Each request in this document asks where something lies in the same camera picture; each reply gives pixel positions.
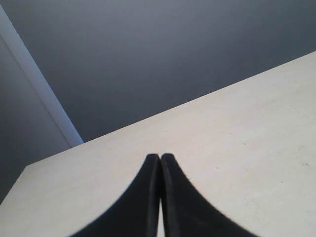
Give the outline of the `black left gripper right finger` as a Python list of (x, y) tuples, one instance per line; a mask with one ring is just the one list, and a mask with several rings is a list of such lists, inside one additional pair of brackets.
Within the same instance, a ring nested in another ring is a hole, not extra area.
[(173, 154), (160, 160), (166, 237), (254, 237), (211, 205), (192, 185)]

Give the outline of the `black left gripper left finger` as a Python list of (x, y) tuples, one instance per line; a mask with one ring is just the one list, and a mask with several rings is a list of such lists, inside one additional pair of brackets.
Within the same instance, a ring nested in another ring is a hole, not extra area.
[(117, 201), (74, 237), (156, 237), (158, 229), (161, 163), (146, 156), (139, 172)]

